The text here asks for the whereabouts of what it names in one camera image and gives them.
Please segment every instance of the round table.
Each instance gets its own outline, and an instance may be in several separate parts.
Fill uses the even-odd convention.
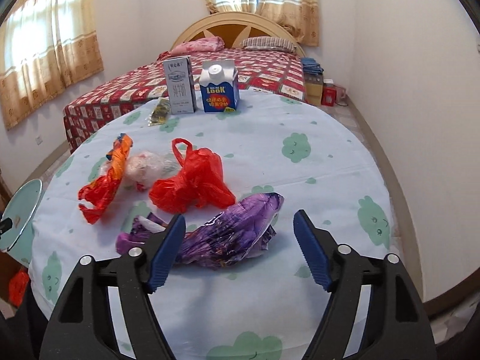
[[[167,154],[172,139],[185,138],[220,155],[224,180],[237,199],[275,191],[285,203],[274,225],[277,235],[264,255],[217,271],[193,265],[172,268],[166,284],[150,296],[166,339],[178,360],[265,351],[268,360],[300,359],[329,295],[315,284],[296,242],[294,213],[304,209],[337,243],[383,258],[392,223],[388,191],[367,149],[323,111],[278,95],[241,91],[236,113],[204,113],[199,96],[198,112],[172,115],[162,126],[148,126],[158,101],[148,102],[108,123],[61,166],[33,221],[29,274],[35,299],[49,318],[83,255],[97,261],[118,257],[117,235],[130,230],[135,215],[152,211],[164,220],[172,216],[124,180],[102,219],[95,225],[85,221],[78,190],[98,175],[114,139],[127,133],[134,155],[143,150]],[[189,209],[188,231],[219,211]],[[119,347],[133,356],[118,293],[110,294]],[[347,352],[358,348],[367,310],[368,296],[363,294]]]

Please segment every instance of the wooden headboard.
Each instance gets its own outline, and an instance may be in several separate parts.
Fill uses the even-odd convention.
[[[222,12],[205,17],[189,26],[177,38],[172,49],[181,43],[210,36],[222,38],[225,48],[239,48],[247,38],[274,36],[291,41],[296,47],[297,55],[305,56],[303,49],[287,30],[265,17],[247,12]]]

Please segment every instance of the purple wrapper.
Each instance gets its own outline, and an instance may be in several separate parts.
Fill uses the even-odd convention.
[[[238,261],[256,257],[267,250],[267,244],[276,234],[270,226],[284,202],[278,193],[256,193],[228,207],[224,212],[185,235],[176,262],[196,263],[209,268],[231,266]],[[117,252],[125,254],[133,247],[141,247],[152,235],[152,225],[166,226],[161,219],[150,213],[144,218],[136,217],[130,234],[122,233],[117,238]],[[153,232],[159,231],[153,225]]]

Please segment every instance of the milk carton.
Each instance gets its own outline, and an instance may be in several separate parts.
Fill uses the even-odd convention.
[[[166,87],[169,90],[170,109],[173,115],[191,114],[196,110],[194,77],[188,56],[163,61]]]
[[[205,61],[202,68],[199,84],[205,112],[236,111],[240,93],[235,61]]]

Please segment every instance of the red box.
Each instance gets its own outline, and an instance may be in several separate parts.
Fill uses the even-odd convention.
[[[320,104],[333,107],[335,105],[336,99],[337,99],[337,90],[335,89],[335,87],[325,86],[323,88],[323,96]]]

